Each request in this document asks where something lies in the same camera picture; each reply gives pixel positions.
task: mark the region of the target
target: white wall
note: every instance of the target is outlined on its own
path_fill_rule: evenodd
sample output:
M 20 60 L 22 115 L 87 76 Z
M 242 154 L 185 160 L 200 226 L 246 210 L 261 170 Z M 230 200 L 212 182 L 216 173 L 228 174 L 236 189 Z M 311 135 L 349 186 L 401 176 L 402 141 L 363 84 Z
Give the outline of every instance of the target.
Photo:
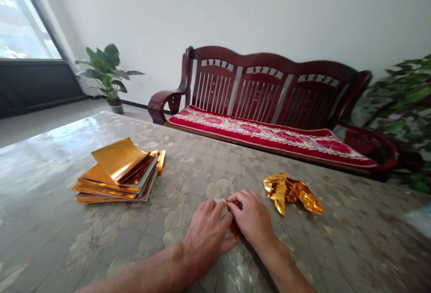
M 294 61 L 334 60 L 381 77 L 385 68 L 431 53 L 431 0 L 48 0 L 76 56 L 116 43 L 123 99 L 147 104 L 180 82 L 192 45 L 273 52 Z

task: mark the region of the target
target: wooden bench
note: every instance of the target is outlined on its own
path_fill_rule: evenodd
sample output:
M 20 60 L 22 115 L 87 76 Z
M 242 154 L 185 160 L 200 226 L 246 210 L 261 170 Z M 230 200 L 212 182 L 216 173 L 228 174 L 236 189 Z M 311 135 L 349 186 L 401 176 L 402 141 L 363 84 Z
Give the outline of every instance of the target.
M 193 105 L 209 113 L 261 123 L 301 130 L 333 130 L 340 125 L 366 135 L 365 141 L 379 142 L 388 149 L 389 160 L 372 169 L 328 164 L 292 153 L 286 155 L 276 149 L 241 144 L 240 140 L 232 141 L 204 131 L 180 129 L 335 169 L 372 175 L 395 167 L 398 152 L 396 146 L 383 136 L 351 122 L 353 107 L 371 78 L 370 71 L 358 72 L 332 61 L 296 63 L 277 54 L 240 55 L 219 46 L 196 49 L 190 46 L 183 54 L 180 86 L 176 90 L 154 94 L 148 111 L 154 123 L 178 128 L 166 121 L 163 108 L 167 102 L 171 113 L 177 114 L 181 97 L 185 96 L 186 107 Z

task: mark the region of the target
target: houseplant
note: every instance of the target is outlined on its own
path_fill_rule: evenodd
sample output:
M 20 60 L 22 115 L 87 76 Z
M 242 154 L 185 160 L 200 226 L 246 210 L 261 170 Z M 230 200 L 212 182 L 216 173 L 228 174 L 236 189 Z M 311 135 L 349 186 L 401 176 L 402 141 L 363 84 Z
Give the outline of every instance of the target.
M 422 59 L 406 60 L 388 77 L 369 87 L 370 117 L 366 127 L 401 140 L 425 158 L 419 171 L 394 171 L 394 177 L 412 189 L 429 192 L 431 182 L 431 54 Z
M 118 92 L 127 93 L 122 79 L 130 80 L 130 75 L 143 75 L 139 71 L 123 71 L 118 70 L 120 64 L 119 52 L 115 44 L 109 44 L 104 51 L 96 49 L 94 52 L 91 48 L 86 48 L 89 58 L 82 61 L 76 61 L 75 64 L 87 64 L 91 69 L 80 71 L 76 74 L 76 78 L 80 77 L 92 78 L 99 84 L 97 88 L 106 96 L 111 110 L 116 114 L 123 114 L 123 102 L 118 97 Z

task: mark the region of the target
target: red cushion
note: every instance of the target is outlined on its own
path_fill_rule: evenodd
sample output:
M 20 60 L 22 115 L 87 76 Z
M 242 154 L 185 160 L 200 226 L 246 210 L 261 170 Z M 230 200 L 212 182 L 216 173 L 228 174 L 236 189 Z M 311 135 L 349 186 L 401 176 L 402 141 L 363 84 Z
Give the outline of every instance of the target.
M 329 129 L 305 131 L 215 114 L 192 105 L 169 118 L 169 123 L 322 161 L 362 168 L 377 166 L 376 162 L 340 141 Z

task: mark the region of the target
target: bench backrest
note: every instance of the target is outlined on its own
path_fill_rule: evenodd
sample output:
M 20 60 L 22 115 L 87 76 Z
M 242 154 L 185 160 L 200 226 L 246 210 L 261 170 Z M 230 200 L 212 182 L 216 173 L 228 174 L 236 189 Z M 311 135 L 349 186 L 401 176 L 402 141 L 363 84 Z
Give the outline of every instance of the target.
M 337 62 L 296 63 L 219 46 L 189 47 L 183 56 L 186 105 L 301 129 L 333 128 L 349 118 L 370 80 L 369 71 Z

